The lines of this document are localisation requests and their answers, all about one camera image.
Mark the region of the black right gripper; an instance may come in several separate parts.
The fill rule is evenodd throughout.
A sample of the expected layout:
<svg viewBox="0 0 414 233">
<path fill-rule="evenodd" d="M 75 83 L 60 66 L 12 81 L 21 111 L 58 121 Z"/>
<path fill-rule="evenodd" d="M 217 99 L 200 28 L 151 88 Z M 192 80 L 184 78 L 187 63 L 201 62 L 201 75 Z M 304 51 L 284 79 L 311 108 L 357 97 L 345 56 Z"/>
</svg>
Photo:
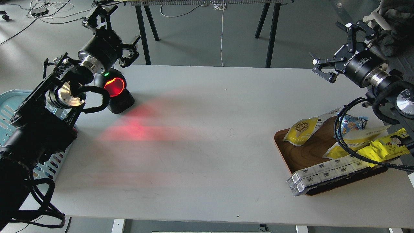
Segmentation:
<svg viewBox="0 0 414 233">
<path fill-rule="evenodd" d="M 356 24 L 349 23 L 343 25 L 336 22 L 335 25 L 347 32 L 348 42 L 335 53 L 334 58 L 319 59 L 315 54 L 309 53 L 313 57 L 314 68 L 312 71 L 330 83 L 335 83 L 337 72 L 323 72 L 323 68 L 334 69 L 349 78 L 357 86 L 363 88 L 369 86 L 367 75 L 377 67 L 387 68 L 388 61 L 379 55 L 371 52 L 366 45 L 356 45 L 356 33 L 365 32 L 365 39 L 371 40 L 375 37 L 375 31 L 361 20 Z"/>
</svg>

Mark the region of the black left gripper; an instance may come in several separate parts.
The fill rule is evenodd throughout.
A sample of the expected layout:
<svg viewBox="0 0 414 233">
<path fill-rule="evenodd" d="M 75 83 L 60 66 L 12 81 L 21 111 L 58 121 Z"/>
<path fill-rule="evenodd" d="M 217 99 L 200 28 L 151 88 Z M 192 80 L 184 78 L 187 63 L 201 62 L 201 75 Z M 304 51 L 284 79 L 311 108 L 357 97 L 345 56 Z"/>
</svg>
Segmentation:
<svg viewBox="0 0 414 233">
<path fill-rule="evenodd" d="M 108 72 L 112 65 L 119 59 L 121 68 L 130 66 L 138 57 L 136 44 L 141 36 L 135 36 L 131 44 L 122 44 L 120 37 L 112 30 L 110 16 L 118 9 L 118 6 L 96 6 L 82 18 L 82 25 L 95 32 L 94 36 L 77 53 L 81 61 L 92 62 L 93 72 L 103 74 Z M 128 51 L 127 57 L 121 57 Z"/>
</svg>

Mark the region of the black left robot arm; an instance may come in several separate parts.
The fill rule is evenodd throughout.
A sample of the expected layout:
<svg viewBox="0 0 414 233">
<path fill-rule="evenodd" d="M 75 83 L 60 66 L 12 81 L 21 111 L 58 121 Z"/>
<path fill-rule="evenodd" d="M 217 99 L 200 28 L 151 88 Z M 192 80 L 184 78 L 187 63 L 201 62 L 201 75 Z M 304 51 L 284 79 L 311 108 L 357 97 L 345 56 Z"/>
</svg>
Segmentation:
<svg viewBox="0 0 414 233">
<path fill-rule="evenodd" d="M 40 226 L 40 216 L 59 219 L 65 215 L 51 203 L 55 182 L 34 178 L 38 163 L 53 154 L 65 152 L 77 138 L 74 127 L 81 113 L 91 114 L 108 108 L 119 114 L 133 106 L 135 100 L 127 89 L 122 68 L 138 57 L 136 44 L 124 44 L 112 29 L 110 16 L 118 8 L 95 6 L 82 24 L 93 37 L 80 49 L 77 59 L 67 53 L 53 62 L 53 71 L 18 106 L 10 123 L 15 127 L 1 146 L 1 229 L 10 223 Z"/>
</svg>

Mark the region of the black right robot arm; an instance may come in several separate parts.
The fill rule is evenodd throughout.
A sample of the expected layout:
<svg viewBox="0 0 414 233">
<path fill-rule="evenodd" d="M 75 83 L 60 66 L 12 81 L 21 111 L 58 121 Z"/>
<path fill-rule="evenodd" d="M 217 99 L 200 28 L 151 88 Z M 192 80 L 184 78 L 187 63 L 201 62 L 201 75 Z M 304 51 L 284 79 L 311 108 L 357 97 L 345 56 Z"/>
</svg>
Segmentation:
<svg viewBox="0 0 414 233">
<path fill-rule="evenodd" d="M 413 120 L 413 84 L 404 81 L 397 70 L 387 72 L 388 61 L 372 52 L 367 43 L 356 40 L 358 31 L 365 32 L 366 40 L 376 36 L 366 23 L 359 20 L 355 24 L 336 22 L 336 25 L 346 32 L 347 43 L 332 58 L 320 59 L 310 53 L 313 72 L 330 83 L 343 74 L 360 88 L 372 86 L 373 91 L 367 97 L 373 99 L 374 114 L 389 124 L 402 125 L 412 138 L 413 129 L 408 120 Z"/>
</svg>

